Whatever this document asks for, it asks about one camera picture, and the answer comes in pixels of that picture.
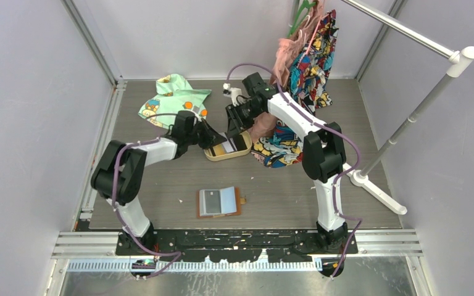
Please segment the brown leather card holder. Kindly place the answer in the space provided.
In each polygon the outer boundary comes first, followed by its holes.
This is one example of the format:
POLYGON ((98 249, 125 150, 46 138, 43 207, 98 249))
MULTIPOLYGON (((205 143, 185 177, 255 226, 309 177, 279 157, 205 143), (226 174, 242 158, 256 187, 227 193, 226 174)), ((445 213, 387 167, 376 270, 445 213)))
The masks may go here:
POLYGON ((238 216, 246 203, 238 187, 201 189, 196 195, 196 216, 200 219, 238 216))

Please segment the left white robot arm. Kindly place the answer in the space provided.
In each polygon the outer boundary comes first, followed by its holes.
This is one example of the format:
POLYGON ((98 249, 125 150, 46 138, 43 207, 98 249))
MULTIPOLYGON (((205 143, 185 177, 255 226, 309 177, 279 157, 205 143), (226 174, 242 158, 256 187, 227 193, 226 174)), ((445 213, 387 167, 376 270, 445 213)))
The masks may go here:
POLYGON ((142 255, 155 254, 156 244, 154 226, 138 198, 145 168, 178 159, 189 146, 208 149, 226 141, 207 120, 191 111, 180 111, 174 117, 167 132, 155 139, 108 143, 90 181, 91 187, 112 207, 133 249, 142 255))

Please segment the colourful comic print garment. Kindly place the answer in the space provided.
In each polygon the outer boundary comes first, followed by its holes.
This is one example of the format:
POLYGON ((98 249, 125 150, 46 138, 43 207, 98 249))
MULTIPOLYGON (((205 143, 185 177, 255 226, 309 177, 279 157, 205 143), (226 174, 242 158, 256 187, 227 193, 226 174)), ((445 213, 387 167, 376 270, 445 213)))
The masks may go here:
MULTIPOLYGON (((326 83, 335 56, 337 33, 336 10, 330 10, 319 20, 309 42, 290 66, 288 83, 282 87, 311 114, 332 104, 326 83)), ((302 160, 302 140, 278 118, 273 136, 253 143, 251 154, 267 168, 282 168, 302 160)))

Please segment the beige oval card tray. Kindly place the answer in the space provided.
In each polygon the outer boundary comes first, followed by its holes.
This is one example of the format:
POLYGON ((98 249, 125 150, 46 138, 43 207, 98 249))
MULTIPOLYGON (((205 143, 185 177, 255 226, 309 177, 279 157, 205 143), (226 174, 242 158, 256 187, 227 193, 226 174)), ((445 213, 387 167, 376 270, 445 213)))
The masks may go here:
POLYGON ((247 131, 244 131, 240 135, 231 139, 228 139, 226 133, 220 133, 220 135, 223 136, 225 142, 204 149, 204 154, 208 160, 218 162, 235 157, 241 157, 250 153, 252 139, 247 131))

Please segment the white VIP card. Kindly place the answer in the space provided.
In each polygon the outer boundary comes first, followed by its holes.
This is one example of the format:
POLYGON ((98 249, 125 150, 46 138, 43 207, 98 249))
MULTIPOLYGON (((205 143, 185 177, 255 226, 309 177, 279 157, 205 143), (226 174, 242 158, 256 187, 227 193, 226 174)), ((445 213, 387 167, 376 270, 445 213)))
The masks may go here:
POLYGON ((235 144, 234 139, 227 139, 225 142, 222 143, 222 145, 224 146, 226 154, 230 154, 230 153, 238 151, 238 148, 235 144))

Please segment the gold credit card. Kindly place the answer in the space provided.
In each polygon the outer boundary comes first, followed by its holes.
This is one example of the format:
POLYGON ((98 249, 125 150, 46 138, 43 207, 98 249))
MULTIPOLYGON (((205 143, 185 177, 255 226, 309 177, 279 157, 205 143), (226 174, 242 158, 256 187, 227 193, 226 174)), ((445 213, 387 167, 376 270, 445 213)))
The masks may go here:
POLYGON ((213 146, 213 147, 209 148, 208 151, 209 151, 209 154, 210 154, 211 157, 219 157, 219 156, 223 156, 223 155, 226 154, 226 151, 225 151, 224 146, 222 144, 213 146))

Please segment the pink hanging garment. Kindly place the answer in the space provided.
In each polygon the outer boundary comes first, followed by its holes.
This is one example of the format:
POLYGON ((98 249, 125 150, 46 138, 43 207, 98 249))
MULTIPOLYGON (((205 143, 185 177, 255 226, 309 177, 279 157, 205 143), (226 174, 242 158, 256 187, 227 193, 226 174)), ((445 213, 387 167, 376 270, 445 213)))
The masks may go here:
MULTIPOLYGON (((295 25, 294 31, 288 37, 279 39, 279 48, 276 52, 276 61, 273 66, 271 84, 279 83, 285 88, 289 78, 289 68, 295 58, 309 42, 313 31, 319 20, 324 16, 324 1, 316 1, 316 5, 309 9, 308 16, 302 17, 302 22, 295 25)), ((273 130, 277 124, 277 117, 270 113, 262 113, 254 122, 252 128, 248 129, 252 142, 256 143, 260 138, 273 136, 273 130)))

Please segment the green clothes hanger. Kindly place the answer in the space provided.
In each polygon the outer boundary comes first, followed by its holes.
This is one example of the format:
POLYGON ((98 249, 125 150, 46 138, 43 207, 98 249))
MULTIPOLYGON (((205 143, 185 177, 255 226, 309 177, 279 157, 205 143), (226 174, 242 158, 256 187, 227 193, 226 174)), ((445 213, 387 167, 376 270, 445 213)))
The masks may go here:
POLYGON ((291 18, 288 23, 286 38, 289 38, 302 23, 304 17, 310 14, 311 9, 317 5, 317 1, 294 0, 291 9, 291 18))

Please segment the green cartoon child shirt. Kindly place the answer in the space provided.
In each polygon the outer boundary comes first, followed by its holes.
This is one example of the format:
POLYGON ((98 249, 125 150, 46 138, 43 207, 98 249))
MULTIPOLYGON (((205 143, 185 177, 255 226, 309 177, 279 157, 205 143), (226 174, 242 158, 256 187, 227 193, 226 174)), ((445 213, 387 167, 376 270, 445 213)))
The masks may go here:
POLYGON ((208 111, 204 101, 212 93, 209 89, 194 89, 179 74, 167 75, 156 81, 157 94, 147 100, 138 115, 160 128, 168 128, 175 122, 175 115, 182 110, 196 113, 205 119, 208 111))

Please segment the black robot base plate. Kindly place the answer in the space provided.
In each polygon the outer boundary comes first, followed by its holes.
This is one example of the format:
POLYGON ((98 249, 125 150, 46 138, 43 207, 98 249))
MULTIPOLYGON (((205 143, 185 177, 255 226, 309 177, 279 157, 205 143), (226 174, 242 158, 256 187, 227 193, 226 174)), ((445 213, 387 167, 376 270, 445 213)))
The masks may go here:
POLYGON ((180 252, 183 262, 255 262, 265 253, 269 263, 310 261, 314 255, 358 252, 355 240, 326 245, 314 229, 158 229, 148 247, 170 261, 180 252))

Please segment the grey card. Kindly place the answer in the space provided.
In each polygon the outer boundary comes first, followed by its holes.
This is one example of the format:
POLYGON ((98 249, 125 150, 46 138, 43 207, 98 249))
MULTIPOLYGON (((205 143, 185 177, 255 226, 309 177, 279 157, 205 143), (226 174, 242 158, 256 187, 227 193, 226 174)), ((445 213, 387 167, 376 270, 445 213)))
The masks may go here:
POLYGON ((222 212, 220 191, 204 191, 204 214, 217 215, 222 212))

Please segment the slotted aluminium rail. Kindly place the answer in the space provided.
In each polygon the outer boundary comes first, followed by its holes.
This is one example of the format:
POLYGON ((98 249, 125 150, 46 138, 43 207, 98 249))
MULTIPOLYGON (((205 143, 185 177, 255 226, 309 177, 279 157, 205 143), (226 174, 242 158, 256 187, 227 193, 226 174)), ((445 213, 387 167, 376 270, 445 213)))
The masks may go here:
MULTIPOLYGON (((67 271, 76 272, 151 272, 165 268, 166 262, 154 263, 150 259, 81 259, 70 260, 67 271)), ((270 263, 266 259, 258 261, 246 261, 241 263, 229 263, 222 260, 218 263, 205 262, 174 262, 167 272, 205 272, 205 271, 321 271, 322 264, 317 261, 303 262, 278 262, 270 263)))

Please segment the white metal clothes rack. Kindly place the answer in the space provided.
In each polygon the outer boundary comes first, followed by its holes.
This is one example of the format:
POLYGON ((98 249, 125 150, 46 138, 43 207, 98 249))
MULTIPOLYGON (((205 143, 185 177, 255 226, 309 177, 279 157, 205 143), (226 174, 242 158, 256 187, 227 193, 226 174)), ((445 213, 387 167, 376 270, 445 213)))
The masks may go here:
MULTIPOLYGON (((406 1, 398 19, 449 49, 474 46, 474 1, 406 1)), ((354 83, 358 120, 338 115, 367 163, 449 67, 391 30, 354 83)), ((370 173, 415 220, 474 217, 474 62, 405 131, 370 173)))

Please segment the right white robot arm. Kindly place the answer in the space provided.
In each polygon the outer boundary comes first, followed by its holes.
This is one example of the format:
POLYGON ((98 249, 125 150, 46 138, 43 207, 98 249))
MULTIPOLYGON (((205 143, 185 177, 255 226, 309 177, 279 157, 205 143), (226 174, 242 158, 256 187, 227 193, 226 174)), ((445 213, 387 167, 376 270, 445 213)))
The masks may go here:
POLYGON ((236 136, 249 129, 262 113, 280 119, 302 140, 302 166, 313 180, 317 202, 317 241, 325 253, 340 248, 348 236, 347 223, 342 213, 341 178, 346 151, 341 129, 336 123, 326 124, 305 110, 288 92, 268 85, 258 73, 243 80, 248 97, 239 101, 239 88, 223 84, 223 94, 232 99, 226 106, 227 135, 236 136))

